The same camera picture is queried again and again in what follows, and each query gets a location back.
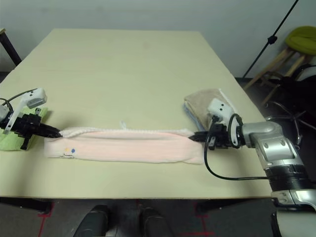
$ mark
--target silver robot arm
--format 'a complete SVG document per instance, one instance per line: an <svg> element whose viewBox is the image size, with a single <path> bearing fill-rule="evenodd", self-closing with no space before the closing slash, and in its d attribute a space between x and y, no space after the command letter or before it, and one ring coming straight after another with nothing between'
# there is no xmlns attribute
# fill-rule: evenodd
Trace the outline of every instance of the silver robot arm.
<svg viewBox="0 0 316 237"><path fill-rule="evenodd" d="M281 126L270 121L243 124L240 137L243 144L256 149L269 179L277 207L272 222L275 236L316 236L316 190Z"/></svg>

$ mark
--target black cable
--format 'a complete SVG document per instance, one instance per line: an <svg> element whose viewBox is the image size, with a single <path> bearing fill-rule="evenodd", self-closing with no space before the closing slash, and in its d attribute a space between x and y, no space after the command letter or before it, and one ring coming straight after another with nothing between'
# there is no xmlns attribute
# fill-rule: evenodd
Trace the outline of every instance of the black cable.
<svg viewBox="0 0 316 237"><path fill-rule="evenodd" d="M224 177L224 176L221 176L221 175L218 175L216 173L214 173L213 170L211 170L211 168L209 167L208 165L208 162L207 162L207 149L208 149L208 144L210 142L210 138L211 138L211 131L213 129L213 125L219 120L219 118L217 116L213 116L212 118L212 124L210 126L210 129L208 131L208 134L206 136L206 141L205 141L205 145L204 145L204 163L205 163L205 166L207 168L207 170L212 174L214 175L215 177L217 178L220 178L220 179L226 179L226 180L234 180L234 181L240 181L240 180L257 180L257 179L268 179L268 177L240 177L240 178L231 178L231 177Z"/></svg>
<svg viewBox="0 0 316 237"><path fill-rule="evenodd" d="M252 64L250 65L250 67L248 68L248 70L246 71L246 73L242 76L242 78L246 78L247 74L249 73L249 71L252 69L252 67L256 64L256 62L258 61L258 59L261 57L261 55L263 54L263 52L266 50L266 48L268 47L269 44L274 44L275 41L277 40L276 34L279 31L279 29L281 28L281 26L283 25L283 23L285 22L285 20L287 19L287 17L290 15L290 13L292 12L292 10L294 9L295 5L297 4L298 0L296 0L293 5L291 6L290 10L287 12L286 16L283 18L283 20L281 21L281 23L279 24L279 26L277 27L276 31L273 33L273 35L271 35L268 38L268 42L265 44L265 46L263 46L263 48L261 49L260 53L258 54L258 56L256 57L256 59L252 62Z"/></svg>
<svg viewBox="0 0 316 237"><path fill-rule="evenodd" d="M19 97L19 96L21 96L21 95L23 95L25 93L31 92L32 90L27 90L27 91L21 92L21 93L15 95L15 96L12 96L10 99L7 99L7 101L10 102L11 100L14 100L15 98L17 98L17 97Z"/></svg>
<svg viewBox="0 0 316 237"><path fill-rule="evenodd" d="M0 98L0 100L4 100L4 103L2 105L6 105L9 108L10 112L13 112L13 107L8 100L4 98Z"/></svg>

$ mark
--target black pole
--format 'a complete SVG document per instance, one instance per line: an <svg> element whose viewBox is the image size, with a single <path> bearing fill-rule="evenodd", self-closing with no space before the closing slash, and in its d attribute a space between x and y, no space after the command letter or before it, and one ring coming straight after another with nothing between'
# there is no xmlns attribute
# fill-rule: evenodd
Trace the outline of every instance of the black pole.
<svg viewBox="0 0 316 237"><path fill-rule="evenodd" d="M266 50L266 48L268 47L269 44L274 44L277 40L276 34L279 31L279 29L281 28L281 26L283 25L283 23L285 22L285 20L287 19L287 17L289 16L289 14L291 13L291 11L293 10L293 8L295 7L295 5L297 4L298 0L296 0L294 2L294 4L292 5L292 7L290 8L290 10L287 12L286 16L283 18L283 20L281 21L281 23L279 24L279 26L277 27L276 31L273 33L273 35L271 35L268 38L268 42L266 43L266 45L262 48L262 50L260 51L260 53L258 54L258 56L256 57L256 59L252 62L252 64L250 65L250 67L248 68L247 72L243 75L243 79L247 76L247 74L249 73L249 71L252 69L252 67L256 64L256 62L258 61L258 59L260 58L260 56L263 54L263 52Z"/></svg>

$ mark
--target green cloth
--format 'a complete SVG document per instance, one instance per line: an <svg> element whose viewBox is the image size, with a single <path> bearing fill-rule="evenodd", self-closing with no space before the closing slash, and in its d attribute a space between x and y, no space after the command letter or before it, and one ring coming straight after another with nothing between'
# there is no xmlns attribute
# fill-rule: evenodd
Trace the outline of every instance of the green cloth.
<svg viewBox="0 0 316 237"><path fill-rule="evenodd" d="M24 107L21 112L27 115L34 114L35 109L36 108L29 109L28 107ZM41 111L39 113L39 116L43 118L47 114L48 108L43 107L40 109ZM32 136L29 141L28 148L32 144L33 137L34 136ZM24 141L24 138L18 137L18 135L15 134L14 132L10 132L8 135L5 135L3 134L3 130L0 129L0 151L18 151L20 150L20 147L23 144L23 141Z"/></svg>
<svg viewBox="0 0 316 237"><path fill-rule="evenodd" d="M286 37L285 43L298 52L316 55L316 27L302 26L296 28Z"/></svg>

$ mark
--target white wall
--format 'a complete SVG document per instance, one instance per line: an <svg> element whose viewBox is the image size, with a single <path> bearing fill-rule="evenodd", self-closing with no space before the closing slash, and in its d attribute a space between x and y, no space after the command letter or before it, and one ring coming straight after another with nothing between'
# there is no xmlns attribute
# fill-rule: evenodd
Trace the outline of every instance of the white wall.
<svg viewBox="0 0 316 237"><path fill-rule="evenodd" d="M241 77L294 0L0 0L0 24L22 58L53 28L200 31ZM315 0L300 0L249 76L282 48L286 35L315 25ZM0 48L0 71L14 67Z"/></svg>

